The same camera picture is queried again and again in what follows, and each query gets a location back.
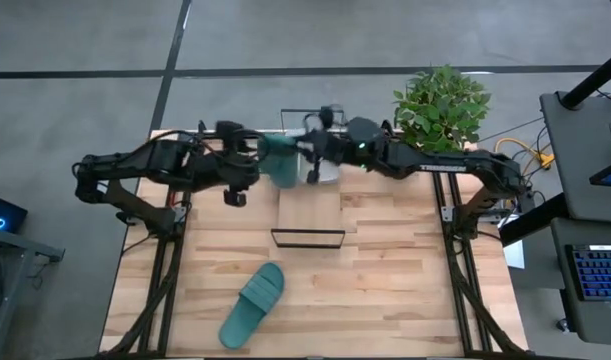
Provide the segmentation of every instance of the green slipper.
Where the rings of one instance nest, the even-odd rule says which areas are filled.
[[[265,315],[283,294],[285,277],[278,265],[267,263],[252,276],[240,291],[240,298],[225,320],[218,339],[229,349],[245,345]]]

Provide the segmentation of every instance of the keyboard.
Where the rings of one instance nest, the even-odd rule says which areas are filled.
[[[567,250],[579,298],[611,301],[611,245],[568,245]]]

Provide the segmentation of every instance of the wooden tabletop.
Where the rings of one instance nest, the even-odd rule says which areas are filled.
[[[458,180],[464,201],[481,187],[470,175]],[[398,181],[342,166],[336,185],[287,191],[263,175],[247,192],[243,208],[225,205],[223,189],[192,196],[168,356],[462,355],[430,174]],[[146,179],[138,189],[156,206],[164,204],[166,193],[166,186]],[[445,193],[449,199],[447,187]],[[343,246],[275,245],[271,228],[302,223],[344,229]],[[496,233],[493,226],[481,229]],[[125,246],[145,236],[143,227],[132,227]],[[472,246],[485,306],[512,340],[527,348],[501,244],[481,236]],[[143,309],[155,251],[153,239],[122,258],[101,350],[115,345]],[[218,341],[218,330],[240,289],[268,261],[283,269],[285,292],[249,342],[227,350]],[[468,318],[477,343],[471,308]]]

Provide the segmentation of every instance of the potted plant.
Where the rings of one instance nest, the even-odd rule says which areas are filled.
[[[431,74],[418,73],[405,92],[394,91],[394,118],[404,140],[423,151],[459,151],[465,142],[475,143],[476,131],[487,115],[491,94],[483,85],[449,65]]]

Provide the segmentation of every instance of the concrete floor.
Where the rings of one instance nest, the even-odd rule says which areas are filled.
[[[0,0],[0,71],[163,69],[181,3]],[[595,65],[610,56],[607,0],[194,0],[177,68]],[[481,137],[539,117],[541,93],[570,89],[586,75],[475,75],[493,94]],[[277,128],[281,108],[330,103],[350,117],[391,118],[392,90],[407,78],[175,79],[162,128],[194,128],[199,119]],[[25,234],[67,248],[40,290],[28,286],[6,359],[97,349],[125,227],[112,208],[74,197],[69,167],[85,154],[142,142],[160,85],[160,78],[0,80],[0,196],[30,211]],[[542,127],[508,135],[531,143]],[[481,146],[491,149],[497,139]],[[555,168],[533,181],[548,197],[560,192]],[[516,293],[532,350],[611,359],[610,346],[553,328],[563,315],[557,292]]]

